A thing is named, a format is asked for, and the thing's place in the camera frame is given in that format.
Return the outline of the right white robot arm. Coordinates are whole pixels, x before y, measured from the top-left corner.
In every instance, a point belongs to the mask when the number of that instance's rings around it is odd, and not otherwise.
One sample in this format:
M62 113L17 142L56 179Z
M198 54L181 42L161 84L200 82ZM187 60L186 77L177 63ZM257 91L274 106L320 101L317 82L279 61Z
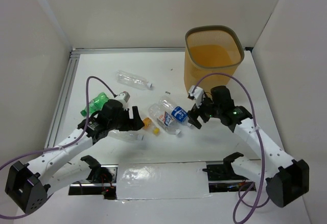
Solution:
M283 151L258 125L253 115L244 107L236 106L225 86L216 86L208 97L198 86L191 86L189 99L195 101L188 112L189 123L201 128L201 123L217 118L238 135L260 159L265 160L265 169L251 162L241 153L228 156L231 162L223 166L228 179L238 175L255 183L263 179L265 191L270 200L283 208L309 191L309 165L304 160L297 161Z

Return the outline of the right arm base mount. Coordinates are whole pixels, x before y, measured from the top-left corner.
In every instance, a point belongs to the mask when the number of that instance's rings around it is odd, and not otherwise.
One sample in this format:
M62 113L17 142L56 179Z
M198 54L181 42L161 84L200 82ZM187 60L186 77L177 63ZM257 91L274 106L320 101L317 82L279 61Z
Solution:
M252 184L247 178L227 169L223 163L207 164L202 171L207 174L209 193L245 191Z

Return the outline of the clear bottle blue label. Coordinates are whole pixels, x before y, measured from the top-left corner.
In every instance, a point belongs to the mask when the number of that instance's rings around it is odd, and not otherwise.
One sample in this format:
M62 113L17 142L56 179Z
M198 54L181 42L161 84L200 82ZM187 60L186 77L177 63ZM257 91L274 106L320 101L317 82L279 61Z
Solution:
M168 96L162 96L158 102L178 123L192 127L188 113Z

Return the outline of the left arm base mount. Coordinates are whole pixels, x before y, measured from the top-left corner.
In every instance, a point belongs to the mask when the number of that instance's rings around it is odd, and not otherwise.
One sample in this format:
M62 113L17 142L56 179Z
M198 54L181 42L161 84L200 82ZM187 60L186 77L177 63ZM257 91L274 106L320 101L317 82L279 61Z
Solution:
M102 165L94 180L79 180L69 185L69 196L100 196L106 200L117 200L116 180L118 165Z

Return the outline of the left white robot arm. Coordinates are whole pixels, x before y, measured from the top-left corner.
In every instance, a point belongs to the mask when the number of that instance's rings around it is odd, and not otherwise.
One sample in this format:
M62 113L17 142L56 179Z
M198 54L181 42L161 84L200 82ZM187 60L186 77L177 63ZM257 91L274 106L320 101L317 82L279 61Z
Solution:
M101 164L89 155L71 163L75 156L107 137L112 130L138 131L143 126L137 106L128 109L122 101L110 99L55 147L27 163L14 159L5 193L25 215L32 214L61 188L82 179L90 183L99 180Z

